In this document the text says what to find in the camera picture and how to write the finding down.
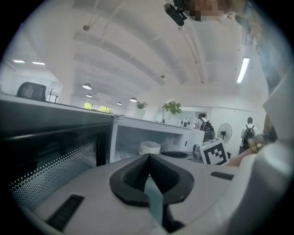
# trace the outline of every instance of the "white flower pot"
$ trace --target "white flower pot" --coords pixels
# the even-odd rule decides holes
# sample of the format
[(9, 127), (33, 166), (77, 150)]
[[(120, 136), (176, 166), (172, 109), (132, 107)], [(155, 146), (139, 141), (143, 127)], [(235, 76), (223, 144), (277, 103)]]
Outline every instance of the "white flower pot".
[(164, 122), (169, 125), (177, 126), (179, 122), (179, 114), (172, 114), (171, 112), (165, 112)]
[(145, 115), (145, 110), (144, 109), (140, 109), (140, 108), (137, 108), (136, 109), (136, 112), (135, 112), (135, 118), (137, 119), (143, 119), (144, 118), (144, 115)]

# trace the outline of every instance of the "green plant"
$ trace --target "green plant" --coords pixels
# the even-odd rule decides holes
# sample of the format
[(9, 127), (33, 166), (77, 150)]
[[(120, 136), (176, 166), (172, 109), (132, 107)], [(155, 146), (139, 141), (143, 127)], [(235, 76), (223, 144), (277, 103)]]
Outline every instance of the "green plant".
[(144, 109), (147, 106), (148, 106), (148, 104), (146, 102), (141, 103), (141, 102), (137, 101), (137, 103), (136, 103), (136, 108), (138, 108), (138, 109)]
[(182, 113), (182, 110), (180, 109), (181, 104), (180, 103), (176, 103), (174, 101), (170, 101), (168, 103), (165, 103), (162, 108), (166, 111), (170, 111), (172, 114), (180, 114)]

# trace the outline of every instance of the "backpack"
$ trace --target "backpack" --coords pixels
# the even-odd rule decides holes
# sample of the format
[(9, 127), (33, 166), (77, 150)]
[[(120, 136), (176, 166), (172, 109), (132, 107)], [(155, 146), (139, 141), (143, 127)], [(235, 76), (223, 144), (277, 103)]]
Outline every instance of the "backpack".
[(215, 130), (213, 128), (213, 126), (211, 125), (211, 123), (207, 120), (207, 122), (203, 121), (202, 118), (200, 118), (200, 120), (202, 121), (202, 125), (200, 127), (200, 130), (204, 131), (204, 140), (208, 141), (208, 140), (212, 140), (215, 138)]
[(254, 125), (252, 126), (252, 128), (249, 128), (246, 125), (246, 130), (243, 136), (243, 146), (245, 147), (249, 147), (248, 140), (255, 136), (253, 128), (254, 128)]

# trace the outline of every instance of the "fan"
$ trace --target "fan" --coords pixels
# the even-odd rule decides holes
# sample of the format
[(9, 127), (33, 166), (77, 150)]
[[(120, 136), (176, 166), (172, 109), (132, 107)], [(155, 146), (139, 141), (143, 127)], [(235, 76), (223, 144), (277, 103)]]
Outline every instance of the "fan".
[(232, 128), (229, 124), (222, 124), (217, 132), (217, 137), (224, 140), (224, 142), (228, 142), (232, 136)]

